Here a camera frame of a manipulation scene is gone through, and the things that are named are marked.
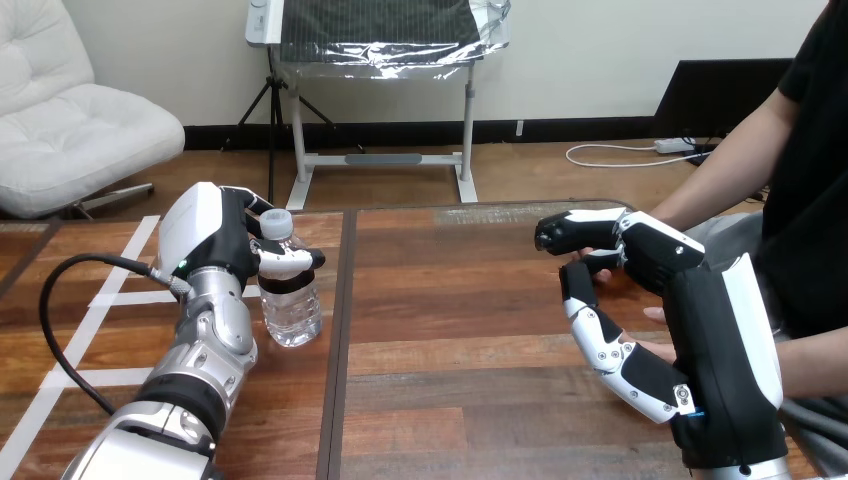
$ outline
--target white cable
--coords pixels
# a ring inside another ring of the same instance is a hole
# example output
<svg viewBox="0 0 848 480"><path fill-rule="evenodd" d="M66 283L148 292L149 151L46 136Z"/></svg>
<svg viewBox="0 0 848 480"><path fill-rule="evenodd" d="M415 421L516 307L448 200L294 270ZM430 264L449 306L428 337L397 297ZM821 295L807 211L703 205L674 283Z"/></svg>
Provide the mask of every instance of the white cable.
<svg viewBox="0 0 848 480"><path fill-rule="evenodd" d="M616 149L616 150L634 150L634 151L639 151L639 152L649 152L649 151L652 151L652 150L655 151L657 149L657 147L624 147L624 146L621 146L621 145L603 145L603 144L600 144L600 143L586 143L586 144L583 144L583 145L577 145L576 147L569 148L568 151L565 152L565 158L569 162L571 162L575 165L579 165L581 167L590 167L590 168L638 168L638 167L655 167L655 166L658 166L658 165L668 165L670 163L683 162L685 160L689 160L690 158L697 158L697 157L701 157L701 156L704 155L703 153L696 153L695 155L688 155L688 156L685 156L685 157L672 158L670 160L660 160L659 162L653 162L653 163L626 163L626 164L583 163L583 162L578 162L577 160L571 158L571 152L573 152L575 150L580 150L581 148L590 148L590 147L591 148L613 148L613 149Z"/></svg>

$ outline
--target silver robotic arm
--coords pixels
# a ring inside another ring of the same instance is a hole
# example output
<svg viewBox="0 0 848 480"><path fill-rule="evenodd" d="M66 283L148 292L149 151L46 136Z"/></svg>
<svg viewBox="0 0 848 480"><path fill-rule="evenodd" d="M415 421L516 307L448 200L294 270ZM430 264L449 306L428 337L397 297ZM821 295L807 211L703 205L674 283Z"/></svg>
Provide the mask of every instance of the silver robotic arm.
<svg viewBox="0 0 848 480"><path fill-rule="evenodd" d="M286 253L262 239L245 209L270 208L249 190L198 183L168 211L154 271L180 302L175 340L63 479L223 478L212 463L216 445L258 357L246 281L324 263L320 250Z"/></svg>
<svg viewBox="0 0 848 480"><path fill-rule="evenodd" d="M712 272L702 264L700 244L625 209L542 219L535 241L554 255L606 249L560 270L572 334L601 381L651 420L671 426L696 478L790 478L777 420L780 369L747 255L725 272ZM622 330L600 310L591 273L617 266L663 296L678 355L673 366L637 343L621 342Z"/></svg>

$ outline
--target bottle cap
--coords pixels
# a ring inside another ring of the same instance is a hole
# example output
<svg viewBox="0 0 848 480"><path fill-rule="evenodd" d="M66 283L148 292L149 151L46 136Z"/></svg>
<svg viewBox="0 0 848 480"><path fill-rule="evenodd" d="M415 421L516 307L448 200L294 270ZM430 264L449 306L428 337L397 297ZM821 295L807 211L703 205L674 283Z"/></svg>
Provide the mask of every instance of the bottle cap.
<svg viewBox="0 0 848 480"><path fill-rule="evenodd" d="M262 236L268 240L283 240L294 232L291 213L282 208L268 210L259 216L259 228Z"/></svg>

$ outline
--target white armchair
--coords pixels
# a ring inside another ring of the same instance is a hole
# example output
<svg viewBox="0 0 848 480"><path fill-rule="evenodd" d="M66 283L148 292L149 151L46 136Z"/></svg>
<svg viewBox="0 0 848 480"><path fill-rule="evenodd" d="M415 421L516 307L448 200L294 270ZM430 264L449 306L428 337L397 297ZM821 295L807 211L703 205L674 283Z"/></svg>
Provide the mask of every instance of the white armchair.
<svg viewBox="0 0 848 480"><path fill-rule="evenodd" d="M151 184L80 203L182 152L173 115L93 82L61 0L0 0L0 209L33 218L148 191Z"/></svg>

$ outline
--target white wall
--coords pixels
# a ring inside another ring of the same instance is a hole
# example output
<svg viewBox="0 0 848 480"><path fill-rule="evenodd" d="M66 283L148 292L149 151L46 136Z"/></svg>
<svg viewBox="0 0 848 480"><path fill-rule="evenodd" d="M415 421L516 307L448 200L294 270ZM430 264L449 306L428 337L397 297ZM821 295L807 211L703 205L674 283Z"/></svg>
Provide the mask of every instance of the white wall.
<svg viewBox="0 0 848 480"><path fill-rule="evenodd" d="M247 0L64 1L97 82L185 125L236 123L264 84L264 50L244 41ZM510 47L477 69L478 119L652 115L678 60L793 56L826 0L512 3ZM462 77L320 79L302 91L336 122L459 120ZM267 118L266 101L251 120Z"/></svg>

